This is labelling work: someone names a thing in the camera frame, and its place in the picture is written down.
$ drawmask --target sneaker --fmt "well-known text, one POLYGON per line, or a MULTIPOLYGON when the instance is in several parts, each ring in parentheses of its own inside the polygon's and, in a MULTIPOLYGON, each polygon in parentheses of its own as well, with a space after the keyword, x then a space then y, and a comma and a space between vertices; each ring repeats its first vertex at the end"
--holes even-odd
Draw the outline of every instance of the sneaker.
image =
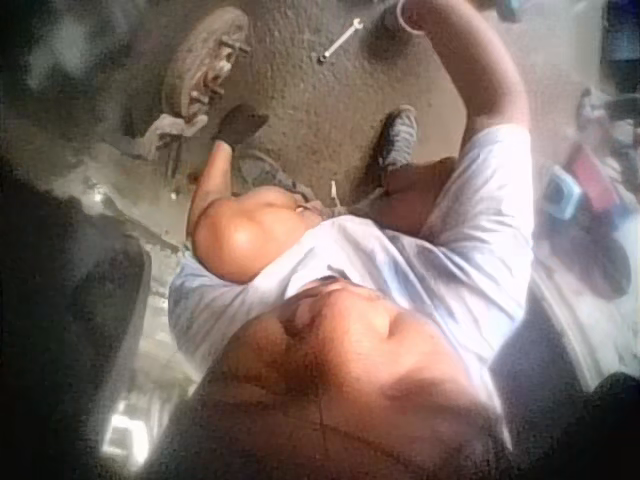
POLYGON ((418 123, 413 107, 403 105, 387 117, 378 140, 378 165, 384 172, 411 163, 418 139, 418 123))
POLYGON ((257 187, 272 185, 300 195, 305 201, 316 200, 316 196, 306 185, 296 182, 271 158, 258 150, 239 149, 233 161, 242 183, 241 193, 257 187))

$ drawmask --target red object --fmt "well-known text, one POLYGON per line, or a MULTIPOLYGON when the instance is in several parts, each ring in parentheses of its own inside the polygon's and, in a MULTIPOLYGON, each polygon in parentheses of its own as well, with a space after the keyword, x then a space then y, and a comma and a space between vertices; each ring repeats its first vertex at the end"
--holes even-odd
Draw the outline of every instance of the red object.
POLYGON ((578 145, 570 158, 566 168, 584 191, 594 212, 611 210, 619 203, 618 194, 591 150, 578 145))

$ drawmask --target concrete floor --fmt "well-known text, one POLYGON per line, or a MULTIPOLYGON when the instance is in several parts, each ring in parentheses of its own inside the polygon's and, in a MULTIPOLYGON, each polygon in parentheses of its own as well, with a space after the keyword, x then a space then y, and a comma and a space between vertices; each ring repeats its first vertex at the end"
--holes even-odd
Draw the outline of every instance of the concrete floor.
MULTIPOLYGON (((152 296, 140 360, 145 368, 165 375, 167 365, 174 365, 176 372, 183 367, 166 328, 166 298, 178 265, 176 253, 183 242, 190 198, 185 175, 204 165, 214 125, 228 108, 248 102, 269 113, 271 121, 253 145, 324 201, 329 199, 332 179, 343 201, 357 197, 356 187, 382 120, 400 104, 409 103, 419 113, 416 160, 457 154, 462 103, 426 39, 394 41, 380 28, 377 20, 388 3, 190 0, 176 6, 160 2, 145 15, 129 60, 122 68, 102 72, 86 93, 79 90, 69 96, 68 91, 58 91, 10 99, 2 131, 5 148, 19 170, 60 195, 77 196, 90 212, 127 219, 151 251, 152 296), (136 101, 145 104, 145 95, 153 91, 145 81, 157 78, 154 66, 171 56, 204 12, 224 4, 249 14, 253 52, 236 63, 210 125, 186 144, 180 175, 168 182, 160 163, 122 156, 99 140, 98 127, 117 125, 132 91, 136 101), (319 65, 317 56, 354 17, 363 19, 364 30, 327 64, 319 65), (180 192, 176 200, 170 197, 174 190, 180 192)), ((486 13, 513 52, 531 95, 536 186, 549 165, 565 158, 580 92, 599 85, 602 3, 532 0, 519 25, 501 24, 493 12, 486 13)))

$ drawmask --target hand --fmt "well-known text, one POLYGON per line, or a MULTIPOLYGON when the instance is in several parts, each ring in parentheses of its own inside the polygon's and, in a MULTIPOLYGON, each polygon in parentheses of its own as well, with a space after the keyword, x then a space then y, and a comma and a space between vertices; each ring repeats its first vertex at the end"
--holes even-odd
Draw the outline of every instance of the hand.
POLYGON ((269 115, 260 114, 251 105, 236 105, 220 121, 214 140, 220 140, 232 149, 253 137, 269 121, 269 115))

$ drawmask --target brake rotor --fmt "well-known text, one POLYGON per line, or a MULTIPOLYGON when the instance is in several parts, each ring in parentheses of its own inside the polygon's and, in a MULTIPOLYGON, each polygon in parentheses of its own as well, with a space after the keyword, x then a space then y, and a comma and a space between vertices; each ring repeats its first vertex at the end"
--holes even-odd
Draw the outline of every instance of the brake rotor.
POLYGON ((206 114, 212 97, 224 93, 220 84, 238 54, 249 52, 248 31, 249 18, 234 7, 214 10, 198 23, 167 70, 162 88, 164 112, 187 121, 206 114))

